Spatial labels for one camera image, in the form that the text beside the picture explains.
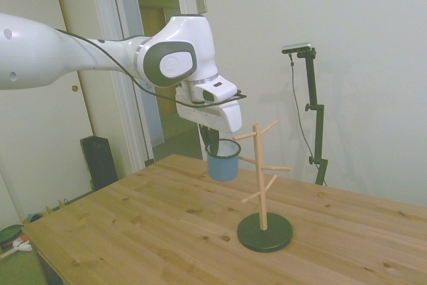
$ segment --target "wooden table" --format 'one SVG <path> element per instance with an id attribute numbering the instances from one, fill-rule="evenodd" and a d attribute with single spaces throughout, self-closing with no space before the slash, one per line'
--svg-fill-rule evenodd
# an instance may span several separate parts
<path id="1" fill-rule="evenodd" d="M 263 254 L 236 236 L 255 191 L 254 172 L 170 156 L 24 231 L 69 284 L 427 284 L 427 208 L 278 178 L 268 210 L 294 237 Z"/>

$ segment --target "green object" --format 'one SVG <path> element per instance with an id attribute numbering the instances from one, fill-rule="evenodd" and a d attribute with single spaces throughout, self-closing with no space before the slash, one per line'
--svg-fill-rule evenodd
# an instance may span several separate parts
<path id="1" fill-rule="evenodd" d="M 262 230 L 260 215 L 252 214 L 238 226 L 238 239 L 243 246 L 255 252 L 270 253 L 281 250 L 292 239 L 289 221 L 277 214 L 267 213 L 267 230 Z"/>
<path id="2" fill-rule="evenodd" d="M 298 58 L 306 59 L 308 95 L 310 103 L 306 106 L 306 111 L 316 110 L 316 138 L 314 140 L 314 157 L 310 156 L 308 161 L 310 164 L 319 165 L 318 175 L 316 178 L 317 185 L 323 185 L 325 180 L 326 167 L 328 160 L 322 159 L 322 142 L 323 142 L 323 120 L 324 120 L 324 105 L 318 105 L 318 97 L 316 93 L 316 78 L 314 77 L 314 62 L 316 58 L 316 50 L 312 48 L 310 51 L 303 51 L 297 54 Z"/>
<path id="3" fill-rule="evenodd" d="M 22 232 L 23 225 L 12 225 L 0 232 L 0 245 L 16 240 Z"/>

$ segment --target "wooden pole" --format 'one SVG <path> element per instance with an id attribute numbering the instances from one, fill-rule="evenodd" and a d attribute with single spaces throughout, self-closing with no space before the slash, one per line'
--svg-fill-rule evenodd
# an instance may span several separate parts
<path id="1" fill-rule="evenodd" d="M 267 230 L 266 185 L 264 182 L 264 172 L 262 170 L 264 159 L 262 155 L 261 126 L 256 124 L 252 126 L 252 128 L 256 133 L 254 136 L 254 149 L 256 177 L 258 179 L 258 186 L 260 187 L 260 226 L 262 230 Z"/>

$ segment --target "black cable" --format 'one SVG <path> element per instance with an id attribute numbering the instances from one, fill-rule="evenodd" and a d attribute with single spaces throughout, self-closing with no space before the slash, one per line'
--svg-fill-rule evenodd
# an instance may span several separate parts
<path id="1" fill-rule="evenodd" d="M 221 101 L 221 102 L 219 102 L 219 103 L 210 103 L 210 104 L 208 104 L 208 105 L 205 105 L 205 104 L 200 104 L 200 105 L 190 105 L 190 104 L 188 104 L 188 103 L 183 103 L 182 101 L 178 101 L 178 100 L 176 100 L 176 99 L 174 99 L 174 98 L 170 98 L 170 97 L 167 97 L 167 96 L 163 96 L 163 95 L 159 95 L 158 93 L 152 93 L 150 90 L 147 90 L 147 89 L 145 89 L 144 87 L 142 87 L 139 83 L 138 83 L 138 81 L 134 78 L 134 76 L 132 76 L 131 74 L 130 74 L 130 72 L 128 72 L 127 70 L 126 70 L 126 68 L 124 68 L 113 56 L 111 56 L 106 50 L 104 50 L 104 48 L 102 48 L 102 47 L 100 47 L 100 46 L 98 46 L 96 43 L 94 43 L 94 42 L 92 42 L 92 41 L 90 41 L 90 40 L 88 40 L 88 39 L 86 39 L 86 38 L 84 38 L 84 37 L 82 37 L 82 36 L 79 36 L 79 35 L 76 35 L 76 34 L 74 34 L 74 33 L 70 33 L 70 32 L 68 32 L 68 31 L 64 31 L 64 30 L 60 30 L 60 29 L 56 29 L 56 30 L 58 30 L 58 31 L 60 31 L 60 32 L 62 32 L 62 33 L 64 33 L 64 34 L 66 34 L 66 35 L 68 35 L 68 36 L 72 36 L 72 37 L 75 37 L 75 38 L 78 38 L 78 39 L 80 39 L 80 40 L 83 40 L 83 41 L 85 41 L 85 42 L 87 42 L 87 43 L 90 43 L 92 46 L 94 46 L 94 47 L 96 47 L 96 48 L 98 48 L 100 51 L 102 51 L 108 58 L 110 58 L 117 66 L 119 66 L 120 68 L 121 68 L 121 70 L 123 70 L 123 72 L 127 75 L 127 76 L 129 76 L 129 78 L 132 80 L 132 82 L 134 82 L 134 84 L 136 84 L 136 86 L 138 86 L 142 91 L 144 91 L 144 92 L 146 92 L 146 93 L 148 93 L 148 94 L 150 94 L 150 95 L 153 95 L 153 96 L 156 96 L 156 97 L 160 97 L 160 98 L 163 98 L 163 99 L 166 99 L 166 100 L 170 100 L 170 101 L 173 101 L 174 103 L 178 103 L 178 104 L 180 104 L 180 105 L 183 105 L 183 106 L 186 106 L 186 107 L 190 107 L 190 108 L 206 108 L 206 107 L 211 107 L 211 106 L 217 106 L 217 105 L 222 105 L 223 103 L 229 103 L 229 102 L 231 102 L 231 101 L 235 101 L 235 100 L 239 100 L 239 99 L 243 99 L 243 98 L 246 98 L 247 96 L 246 95 L 242 95 L 240 92 L 240 90 L 238 90 L 238 92 L 234 95 L 234 97 L 235 98 L 230 98 L 230 99 L 227 99 L 227 100 L 224 100 L 224 101 Z"/>
<path id="2" fill-rule="evenodd" d="M 304 138 L 304 141 L 305 141 L 305 143 L 306 143 L 306 145 L 307 145 L 307 147 L 308 147 L 308 150 L 310 151 L 310 155 L 311 155 L 311 157 L 314 159 L 312 149 L 310 148 L 310 145 L 308 144 L 308 141 L 307 141 L 307 139 L 306 139 L 306 135 L 305 135 L 305 133 L 304 133 L 304 130 L 302 129 L 301 116 L 300 116 L 300 108 L 298 107 L 298 101 L 297 101 L 297 99 L 296 99 L 296 94 L 295 94 L 295 81 L 294 81 L 294 65 L 295 65 L 295 64 L 294 64 L 294 60 L 292 59 L 292 54 L 291 54 L 291 53 L 290 53 L 290 54 L 288 54 L 288 55 L 289 55 L 289 58 L 291 59 L 291 68 L 292 68 L 292 92 L 294 93 L 294 99 L 295 99 L 296 111 L 297 111 L 297 113 L 298 113 L 298 123 L 300 124 L 300 129 L 301 129 L 302 137 Z M 314 165 L 316 165 L 317 169 L 319 170 L 319 165 L 318 165 L 318 164 L 316 164 L 316 163 L 314 163 Z"/>

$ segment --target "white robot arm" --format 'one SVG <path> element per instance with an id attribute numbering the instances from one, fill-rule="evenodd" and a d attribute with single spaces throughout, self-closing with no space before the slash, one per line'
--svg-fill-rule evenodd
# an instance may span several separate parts
<path id="1" fill-rule="evenodd" d="M 218 75 L 204 16 L 172 17 L 152 38 L 104 41 L 0 13 L 0 89 L 45 86 L 76 70 L 126 72 L 158 87 L 181 82 L 176 95 L 181 117 L 226 133 L 242 126 L 237 87 Z"/>

